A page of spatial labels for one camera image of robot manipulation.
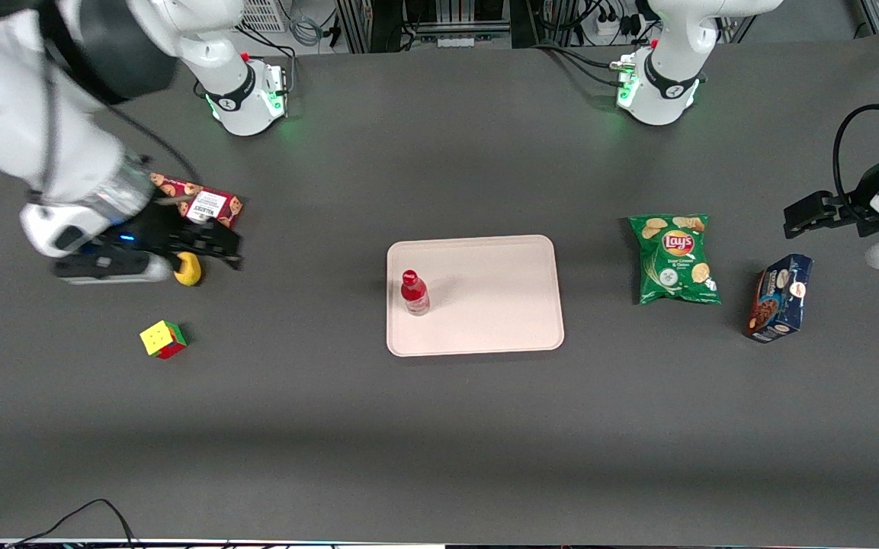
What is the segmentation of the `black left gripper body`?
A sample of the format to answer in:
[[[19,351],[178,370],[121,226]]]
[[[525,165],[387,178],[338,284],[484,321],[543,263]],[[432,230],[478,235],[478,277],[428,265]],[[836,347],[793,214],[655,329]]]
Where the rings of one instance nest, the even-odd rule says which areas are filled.
[[[832,208],[832,216],[823,221],[823,228],[855,225],[860,237],[879,233],[879,213],[871,204],[879,192],[879,164],[861,175],[853,191],[845,191],[839,164],[833,164],[832,174],[836,193],[826,202]]]

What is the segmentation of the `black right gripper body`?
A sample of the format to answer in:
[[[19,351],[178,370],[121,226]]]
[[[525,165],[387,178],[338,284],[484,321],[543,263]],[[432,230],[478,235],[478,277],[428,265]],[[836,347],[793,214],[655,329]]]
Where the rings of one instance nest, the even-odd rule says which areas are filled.
[[[107,228],[93,239],[98,251],[150,252],[175,263],[175,254],[202,254],[197,247],[196,225],[180,212],[180,206],[191,205],[193,197],[154,195],[136,216]]]

